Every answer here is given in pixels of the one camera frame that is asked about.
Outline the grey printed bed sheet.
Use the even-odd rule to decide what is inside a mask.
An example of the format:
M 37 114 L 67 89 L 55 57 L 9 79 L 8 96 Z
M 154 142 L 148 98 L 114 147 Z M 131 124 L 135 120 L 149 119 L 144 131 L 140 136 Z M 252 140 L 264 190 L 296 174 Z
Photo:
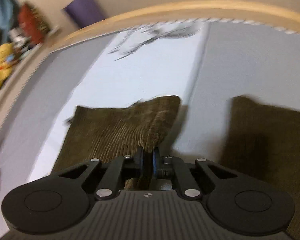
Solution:
M 77 106 L 127 108 L 171 95 L 180 98 L 177 118 L 154 150 L 186 163 L 205 158 L 221 165 L 232 98 L 300 112 L 300 34 L 197 19 L 132 27 L 51 53 L 0 132 L 0 239 L 295 239 L 288 228 L 270 235 L 223 228 L 200 202 L 184 200 L 170 180 L 155 178 L 154 150 L 143 147 L 140 174 L 127 179 L 117 197 L 96 202 L 79 223 L 49 234 L 9 228 L 1 210 L 5 196 L 56 173 Z

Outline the yellow bear plush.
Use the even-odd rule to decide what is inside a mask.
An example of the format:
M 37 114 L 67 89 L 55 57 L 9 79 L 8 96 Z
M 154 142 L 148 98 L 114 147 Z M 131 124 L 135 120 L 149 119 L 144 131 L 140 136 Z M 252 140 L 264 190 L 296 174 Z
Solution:
M 11 75 L 15 64 L 16 60 L 13 43 L 0 45 L 0 88 L 5 80 Z

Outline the wooden bed frame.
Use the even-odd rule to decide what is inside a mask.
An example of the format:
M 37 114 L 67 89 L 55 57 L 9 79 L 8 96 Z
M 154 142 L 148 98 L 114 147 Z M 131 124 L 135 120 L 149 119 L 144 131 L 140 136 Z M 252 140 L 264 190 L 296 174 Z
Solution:
M 133 26 L 199 18 L 266 24 L 287 34 L 300 34 L 300 13 L 274 5 L 240 0 L 203 0 L 156 5 L 113 16 L 65 37 L 59 37 L 60 29 L 55 28 L 49 33 L 47 41 L 36 46 L 17 66 L 0 91 L 0 130 L 21 90 L 50 53 Z

